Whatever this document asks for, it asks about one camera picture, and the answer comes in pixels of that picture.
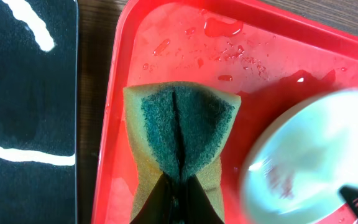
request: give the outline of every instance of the water droplet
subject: water droplet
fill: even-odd
[[[200,11],[198,11],[198,14],[200,15],[205,15],[208,12],[208,10],[206,9],[201,9]]]
[[[259,70],[259,75],[262,73],[262,72],[266,72],[266,67],[263,66],[263,65],[257,65],[256,66]]]
[[[239,50],[238,50],[238,52],[239,52],[239,53],[244,53],[244,48],[243,48],[241,45],[239,45]]]
[[[224,51],[221,52],[221,54],[224,54],[227,52],[227,49],[224,49]]]
[[[196,28],[195,28],[195,27],[191,27],[191,28],[185,30],[185,34],[186,34],[186,35],[194,34],[194,32],[196,32]]]
[[[233,81],[233,77],[231,75],[221,75],[218,77],[218,80],[221,81]]]
[[[198,68],[201,68],[201,67],[204,65],[204,61],[203,61],[202,58],[199,58],[199,59],[197,60],[197,63],[198,63]]]
[[[204,25],[204,31],[208,37],[234,37],[241,32],[243,25],[241,21],[227,24],[215,18],[208,18]]]
[[[255,60],[255,58],[253,58],[253,57],[243,58],[242,61],[243,61],[243,62],[247,62],[247,63],[254,64],[254,65],[256,64],[256,60]]]
[[[170,42],[170,39],[165,39],[163,42],[161,42],[161,44],[154,50],[153,55],[157,56],[162,53],[168,47]]]

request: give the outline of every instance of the wooden table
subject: wooden table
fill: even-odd
[[[358,36],[358,0],[264,0]],[[90,223],[104,102],[118,17],[127,0],[78,0],[80,6],[78,208]]]

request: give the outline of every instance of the yellow sponge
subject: yellow sponge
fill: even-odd
[[[219,155],[241,98],[196,83],[171,82],[127,87],[124,103],[139,173],[132,219],[164,172],[175,182],[196,175],[224,220]]]

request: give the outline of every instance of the green scouring pad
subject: green scouring pad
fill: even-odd
[[[224,220],[219,155],[241,98],[195,83],[171,82],[127,87],[124,102],[139,173],[132,219],[164,172],[178,184],[196,175]]]

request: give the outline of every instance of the plastic container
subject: plastic container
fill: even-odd
[[[253,0],[130,0],[117,25],[92,224],[129,223],[138,184],[122,89],[184,80],[236,93],[242,105],[222,153],[226,223],[239,208],[239,169],[284,111],[358,86],[358,37]],[[321,223],[353,223],[340,208]]]
[[[252,146],[240,182],[243,211],[260,224],[316,223],[342,207],[340,189],[358,189],[358,88],[281,114]]]

